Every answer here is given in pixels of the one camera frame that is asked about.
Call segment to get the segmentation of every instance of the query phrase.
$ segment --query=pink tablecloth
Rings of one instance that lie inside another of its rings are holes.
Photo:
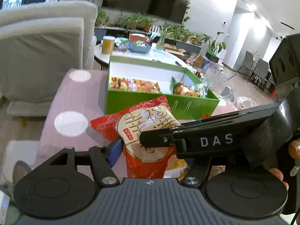
[[[106,91],[107,71],[89,70],[87,73],[84,70],[69,70],[49,110],[34,167],[66,146],[73,146],[76,151],[87,151],[92,146],[109,144],[90,127],[90,120],[104,116]],[[232,111],[234,108],[230,104],[217,106],[213,115]],[[79,131],[77,125],[83,129],[82,133],[76,133]],[[78,170],[91,177],[89,167],[78,167]],[[126,177],[123,155],[113,167],[113,171],[120,180]]]

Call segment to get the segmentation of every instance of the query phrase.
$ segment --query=white polka dot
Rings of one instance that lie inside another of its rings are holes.
[[[88,120],[78,112],[67,111],[57,115],[54,126],[61,135],[76,137],[84,133],[88,127]]]
[[[226,106],[226,101],[225,100],[223,100],[223,99],[220,99],[220,101],[219,101],[219,103],[218,103],[218,106],[220,106],[220,107],[225,107]]]
[[[86,82],[90,80],[91,74],[86,70],[74,70],[69,74],[69,78],[75,82]]]

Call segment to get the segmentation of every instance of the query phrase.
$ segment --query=gray ribbed surface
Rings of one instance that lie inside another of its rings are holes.
[[[57,221],[22,217],[16,225],[286,225],[278,216],[261,221],[227,217],[212,208],[199,190],[177,180],[126,178],[122,185],[103,189],[84,211]]]

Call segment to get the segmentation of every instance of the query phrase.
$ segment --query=sofa leg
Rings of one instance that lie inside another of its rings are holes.
[[[20,125],[23,128],[26,128],[26,122],[25,122],[25,120],[22,117],[18,117],[17,119],[18,119],[18,122],[20,123]]]

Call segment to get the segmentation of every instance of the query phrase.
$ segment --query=red label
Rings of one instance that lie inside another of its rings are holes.
[[[133,137],[132,137],[129,129],[124,129],[123,132],[126,134],[126,136],[129,140],[133,140]]]

